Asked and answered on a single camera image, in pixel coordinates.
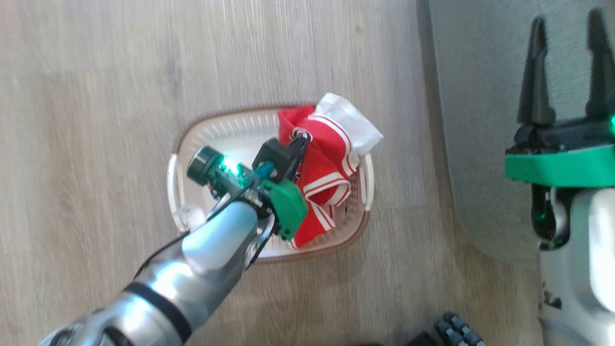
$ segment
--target red towel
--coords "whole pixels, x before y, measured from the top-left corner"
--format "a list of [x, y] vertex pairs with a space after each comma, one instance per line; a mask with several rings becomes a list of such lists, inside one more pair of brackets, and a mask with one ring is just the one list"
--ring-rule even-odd
[[295, 177], [309, 207], [291, 241], [293, 247], [302, 247], [335, 227], [333, 209], [322, 206], [339, 206], [348, 198], [348, 177], [357, 171], [359, 157], [352, 151], [352, 142], [344, 129], [335, 121], [314, 114], [312, 106], [281, 110], [278, 118], [278, 136], [283, 144], [292, 141], [295, 131], [307, 131], [312, 136]]

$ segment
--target laundry basket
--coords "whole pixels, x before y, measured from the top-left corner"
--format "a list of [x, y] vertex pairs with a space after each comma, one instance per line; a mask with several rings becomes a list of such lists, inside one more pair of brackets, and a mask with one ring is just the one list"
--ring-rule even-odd
[[[198, 185], [186, 175], [186, 168], [199, 149], [209, 145], [250, 167], [261, 145], [277, 136], [277, 112], [291, 107], [226, 113], [194, 122], [180, 137], [169, 160], [167, 193], [171, 213], [175, 214], [186, 203], [195, 204], [207, 213], [216, 204], [207, 187]], [[373, 176], [370, 154], [362, 156], [359, 169], [349, 178], [350, 197], [341, 206], [329, 209], [336, 227], [301, 249], [293, 249], [289, 243], [274, 236], [256, 262], [298, 260], [337, 251], [352, 244], [361, 236], [369, 220], [374, 194]], [[175, 223], [180, 231], [184, 230], [177, 217]]]

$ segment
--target white cloth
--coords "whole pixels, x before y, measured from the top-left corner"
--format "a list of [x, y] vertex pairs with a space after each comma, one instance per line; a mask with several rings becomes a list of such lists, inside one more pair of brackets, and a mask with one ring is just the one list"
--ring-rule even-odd
[[338, 123], [348, 134], [357, 155], [365, 155], [382, 140], [383, 135], [350, 101], [328, 92], [315, 114], [326, 116]]

